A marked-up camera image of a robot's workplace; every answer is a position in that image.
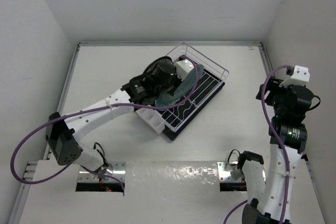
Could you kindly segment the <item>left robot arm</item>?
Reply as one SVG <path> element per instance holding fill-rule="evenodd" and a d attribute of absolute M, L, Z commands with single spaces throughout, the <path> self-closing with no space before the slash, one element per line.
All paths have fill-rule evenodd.
<path fill-rule="evenodd" d="M 182 64 L 182 61 L 173 62 L 169 57 L 161 57 L 147 66 L 142 74 L 91 106 L 74 114 L 52 114 L 46 141 L 57 164 L 78 164 L 91 171 L 106 165 L 103 153 L 82 144 L 81 140 L 98 127 L 132 113 L 136 108 L 153 108 L 166 96 L 180 99 L 186 92 L 182 86 L 190 73 L 182 68 Z"/>

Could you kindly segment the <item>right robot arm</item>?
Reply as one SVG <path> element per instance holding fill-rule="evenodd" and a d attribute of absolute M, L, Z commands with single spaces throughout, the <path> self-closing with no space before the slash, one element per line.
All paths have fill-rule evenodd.
<path fill-rule="evenodd" d="M 295 172 L 305 151 L 308 133 L 303 120 L 315 109 L 316 95 L 306 85 L 285 86 L 270 78 L 256 96 L 274 109 L 270 119 L 270 163 L 267 176 L 261 155 L 243 151 L 235 171 L 242 174 L 248 199 L 243 204 L 242 223 L 290 223 L 291 191 Z"/>

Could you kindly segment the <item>dark rimmed cream plate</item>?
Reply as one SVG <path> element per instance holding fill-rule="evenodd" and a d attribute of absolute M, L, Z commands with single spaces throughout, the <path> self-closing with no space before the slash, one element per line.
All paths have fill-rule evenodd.
<path fill-rule="evenodd" d="M 168 56 L 155 59 L 144 70 L 144 76 L 170 77 L 175 74 L 173 61 Z"/>

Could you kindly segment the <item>plain teal plate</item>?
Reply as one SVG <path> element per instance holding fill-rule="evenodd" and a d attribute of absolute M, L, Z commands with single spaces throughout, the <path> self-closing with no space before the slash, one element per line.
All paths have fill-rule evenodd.
<path fill-rule="evenodd" d="M 192 89 L 195 84 L 195 80 L 199 80 L 204 72 L 204 66 L 201 64 L 196 65 L 198 72 L 197 79 L 195 78 L 195 69 L 186 77 L 184 81 L 177 87 L 173 94 L 164 93 L 159 96 L 155 101 L 155 106 L 166 107 L 169 105 L 174 105 L 183 98 Z"/>

